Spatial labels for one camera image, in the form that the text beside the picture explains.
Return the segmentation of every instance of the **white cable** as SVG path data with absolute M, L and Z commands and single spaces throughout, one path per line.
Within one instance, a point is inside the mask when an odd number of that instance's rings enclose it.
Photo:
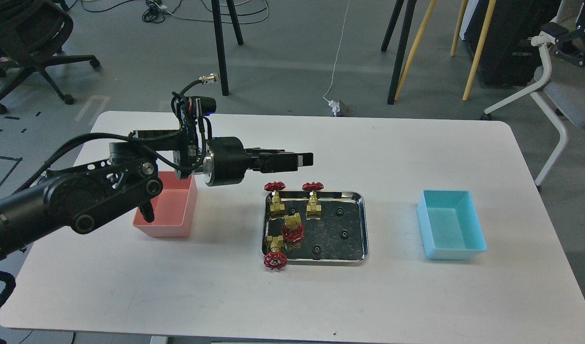
M 349 8 L 350 8 L 350 0 L 347 0 L 346 13 L 345 13 L 345 15 L 343 15 L 343 25 L 341 25 L 341 37 L 339 39 L 339 46 L 337 47 L 337 53 L 335 54 L 335 63 L 333 64 L 333 73 L 331 74 L 331 85 L 329 86 L 329 89 L 327 90 L 327 92 L 323 95 L 323 99 L 326 100 L 326 102 L 329 102 L 329 100 L 327 98 L 325 98 L 325 96 L 327 94 L 329 94 L 330 89 L 333 87 L 333 79 L 335 78 L 335 67 L 337 65 L 337 57 L 339 57 L 339 50 L 341 49 L 341 41 L 343 40 L 343 29 L 346 26 L 347 10 Z

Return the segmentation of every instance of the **red valve handwheel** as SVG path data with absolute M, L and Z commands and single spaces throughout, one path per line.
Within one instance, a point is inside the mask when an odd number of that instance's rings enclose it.
M 282 182 L 273 182 L 273 183 L 266 183 L 265 184 L 265 191 L 280 191 L 282 189 L 284 189 L 284 187 L 286 187 L 286 185 L 284 185 L 284 183 Z
M 304 183 L 303 191 L 317 191 L 324 189 L 325 186 L 321 182 Z
M 297 242 L 297 241 L 301 241 L 303 240 L 303 237 L 305 236 L 305 227 L 303 227 L 303 225 L 299 225 L 297 226 L 296 229 L 290 230 L 288 228 L 286 228 L 286 225 L 282 226 L 282 237 L 284 237 L 284 240 L 288 241 L 288 242 Z
M 286 255 L 281 252 L 269 252 L 265 255 L 263 263 L 265 264 L 266 268 L 270 268 L 271 270 L 280 270 L 288 263 L 288 257 L 286 257 Z

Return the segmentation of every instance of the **cable connector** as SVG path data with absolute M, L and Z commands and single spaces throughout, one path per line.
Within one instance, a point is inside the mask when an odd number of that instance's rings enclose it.
M 333 112 L 333 117 L 343 117 L 350 112 L 350 108 L 343 104 L 341 100 L 329 100 L 329 106 Z
M 217 83 L 220 80 L 220 76 L 218 76 L 218 74 L 216 73 L 211 73 L 208 76 L 202 76 L 201 78 L 199 78 L 199 80 L 201 80 L 201 83 L 203 85 L 207 84 L 207 83 Z

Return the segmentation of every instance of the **stainless steel tray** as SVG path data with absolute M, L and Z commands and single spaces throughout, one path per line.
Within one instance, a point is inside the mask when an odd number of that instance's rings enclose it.
M 306 191 L 279 191 L 286 214 L 301 214 L 305 237 L 299 248 L 282 252 L 289 264 L 360 264 L 369 255 L 365 201 L 356 192 L 318 191 L 322 205 L 319 220 L 305 217 L 305 205 L 310 193 Z M 282 235 L 283 218 L 271 218 L 271 193 L 265 199 L 265 217 L 262 235 L 262 252 L 269 252 L 267 237 Z

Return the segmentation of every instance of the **wooden leg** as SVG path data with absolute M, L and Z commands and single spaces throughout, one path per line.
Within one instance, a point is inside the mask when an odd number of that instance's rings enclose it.
M 463 94 L 463 100 L 469 99 L 469 94 L 471 93 L 471 88 L 473 87 L 473 81 L 476 79 L 477 67 L 480 64 L 480 58 L 482 58 L 482 50 L 484 43 L 486 43 L 486 36 L 488 34 L 488 28 L 490 26 L 490 21 L 492 20 L 492 14 L 494 13 L 495 5 L 496 0 L 490 0 L 487 5 L 486 16 L 482 26 L 482 33 L 480 33 L 480 41 L 477 42 L 476 55 L 473 58 L 473 65 L 471 65 L 469 79 L 467 80 L 467 86 L 465 87 L 465 94 Z
M 458 46 L 458 35 L 460 35 L 460 27 L 463 26 L 463 17 L 465 17 L 465 10 L 469 0 L 463 0 L 460 6 L 460 13 L 458 14 L 458 21 L 456 22 L 456 30 L 454 32 L 454 39 L 452 40 L 452 50 L 450 50 L 450 56 L 456 56 L 456 48 Z
M 407 77 L 407 73 L 409 72 L 409 68 L 413 63 L 413 58 L 415 57 L 415 53 L 418 51 L 418 46 L 420 45 L 420 41 L 422 41 L 422 36 L 424 35 L 424 30 L 426 30 L 426 26 L 428 25 L 428 21 L 431 19 L 431 15 L 433 13 L 433 9 L 435 8 L 435 4 L 437 0 L 431 0 L 431 3 L 428 4 L 428 8 L 426 9 L 426 13 L 424 14 L 424 18 L 422 19 L 422 23 L 420 24 L 420 28 L 418 29 L 418 33 L 415 35 L 415 39 L 413 40 L 413 44 L 411 46 L 411 50 L 409 51 L 408 60 L 405 63 L 405 68 L 403 69 L 403 73 L 401 74 L 401 80 L 399 80 L 399 84 L 397 85 L 397 92 L 395 93 L 395 101 L 399 98 L 399 93 L 401 93 L 401 88 L 403 87 L 403 83 L 405 83 L 405 78 Z

